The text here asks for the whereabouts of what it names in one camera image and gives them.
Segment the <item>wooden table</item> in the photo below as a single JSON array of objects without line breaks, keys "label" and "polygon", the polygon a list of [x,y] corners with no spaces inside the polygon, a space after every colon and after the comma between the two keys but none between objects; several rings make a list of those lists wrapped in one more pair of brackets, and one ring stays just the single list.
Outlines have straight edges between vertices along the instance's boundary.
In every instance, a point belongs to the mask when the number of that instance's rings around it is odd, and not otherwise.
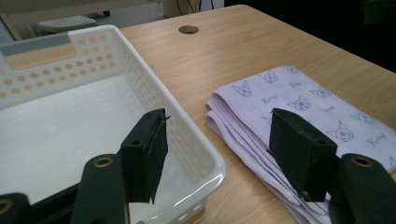
[{"label": "wooden table", "polygon": [[[183,25],[199,32],[182,34],[178,28]],[[223,185],[190,223],[296,222],[206,125],[205,102],[222,85],[291,64],[396,129],[396,74],[251,7],[226,7],[121,31],[226,161]]]}]

